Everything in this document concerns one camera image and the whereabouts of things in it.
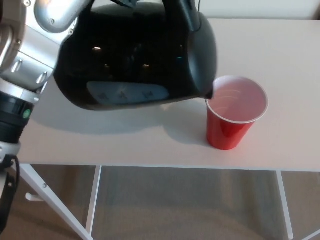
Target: kettle spout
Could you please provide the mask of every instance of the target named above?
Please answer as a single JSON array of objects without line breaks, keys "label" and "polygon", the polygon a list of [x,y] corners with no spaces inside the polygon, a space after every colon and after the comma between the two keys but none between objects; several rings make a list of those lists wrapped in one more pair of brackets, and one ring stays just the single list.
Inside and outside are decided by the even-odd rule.
[{"label": "kettle spout", "polygon": [[204,96],[204,99],[212,99],[214,97],[214,88],[211,88],[211,91]]}]

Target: silver screw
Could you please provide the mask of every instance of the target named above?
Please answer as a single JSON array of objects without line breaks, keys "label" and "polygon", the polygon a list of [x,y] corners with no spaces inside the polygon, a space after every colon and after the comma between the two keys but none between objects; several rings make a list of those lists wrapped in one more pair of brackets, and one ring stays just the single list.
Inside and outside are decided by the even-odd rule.
[{"label": "silver screw", "polygon": [[23,4],[24,4],[26,7],[30,7],[31,1],[30,1],[30,0],[24,0],[24,1],[23,1]]}]

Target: green light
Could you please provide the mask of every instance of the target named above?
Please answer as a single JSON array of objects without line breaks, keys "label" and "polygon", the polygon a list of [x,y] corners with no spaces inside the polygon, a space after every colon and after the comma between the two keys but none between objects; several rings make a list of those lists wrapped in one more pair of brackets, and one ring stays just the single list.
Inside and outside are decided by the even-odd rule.
[{"label": "green light", "polygon": [[30,117],[30,115],[31,115],[31,110],[30,110],[30,109],[27,109],[27,110],[24,111],[22,117],[23,117],[24,119],[28,119],[28,118]]}]

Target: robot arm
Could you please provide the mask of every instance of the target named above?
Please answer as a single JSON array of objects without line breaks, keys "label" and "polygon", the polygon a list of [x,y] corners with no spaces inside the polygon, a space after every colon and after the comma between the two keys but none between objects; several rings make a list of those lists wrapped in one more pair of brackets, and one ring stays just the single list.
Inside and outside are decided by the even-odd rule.
[{"label": "robot arm", "polygon": [[[0,233],[19,184],[20,136],[61,45],[94,0],[0,0]],[[16,164],[16,178],[5,169]]]}]

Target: white cup rim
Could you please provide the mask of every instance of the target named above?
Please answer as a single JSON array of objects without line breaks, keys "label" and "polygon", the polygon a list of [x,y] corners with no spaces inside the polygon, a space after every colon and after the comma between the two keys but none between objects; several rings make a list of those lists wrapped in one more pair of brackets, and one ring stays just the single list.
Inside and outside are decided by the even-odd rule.
[{"label": "white cup rim", "polygon": [[235,75],[226,75],[226,76],[221,76],[217,79],[215,79],[214,81],[221,81],[221,79],[225,79],[225,78],[235,78],[235,79],[243,79],[243,80],[247,80],[247,81],[251,81],[252,83],[256,84],[260,89],[261,91],[263,92],[263,95],[264,95],[264,98],[265,98],[265,108],[264,108],[264,111],[256,118],[252,119],[252,120],[249,120],[249,121],[233,121],[233,120],[230,120],[230,119],[227,119],[223,116],[220,116],[218,113],[216,113],[212,108],[211,106],[209,105],[208,101],[210,99],[206,99],[205,100],[205,103],[206,103],[206,106],[210,109],[210,111],[216,115],[218,118],[228,122],[228,123],[232,123],[232,124],[250,124],[250,123],[254,123],[255,121],[259,120],[260,118],[263,117],[263,115],[265,115],[265,113],[267,112],[268,110],[268,107],[269,107],[269,100],[268,100],[268,96],[267,96],[267,93],[266,91],[264,90],[264,88],[259,84],[257,83],[256,81],[252,80],[252,79],[249,79],[247,77],[242,77],[242,76],[235,76]]}]

